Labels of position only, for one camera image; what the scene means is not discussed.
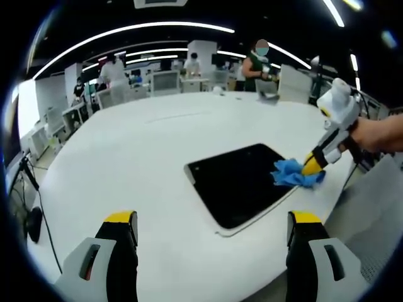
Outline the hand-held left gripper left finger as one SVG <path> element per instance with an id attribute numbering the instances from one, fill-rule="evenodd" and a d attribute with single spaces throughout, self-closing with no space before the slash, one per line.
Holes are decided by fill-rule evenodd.
<path id="1" fill-rule="evenodd" d="M 64 301 L 137 301 L 137 212 L 108 216 L 65 259 L 54 286 Z"/>

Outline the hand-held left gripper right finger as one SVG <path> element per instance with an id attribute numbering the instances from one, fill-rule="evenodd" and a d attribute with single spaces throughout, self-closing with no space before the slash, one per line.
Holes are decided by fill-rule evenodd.
<path id="1" fill-rule="evenodd" d="M 369 288 L 359 258 L 312 213 L 288 213 L 287 248 L 286 301 L 358 301 Z"/>

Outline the person's right hand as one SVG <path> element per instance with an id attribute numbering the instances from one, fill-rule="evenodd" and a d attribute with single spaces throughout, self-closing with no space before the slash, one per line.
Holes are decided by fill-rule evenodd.
<path id="1" fill-rule="evenodd" d="M 358 118 L 356 128 L 351 132 L 352 139 L 370 152 L 394 152 L 391 142 L 393 124 L 390 119 L 368 120 Z"/>

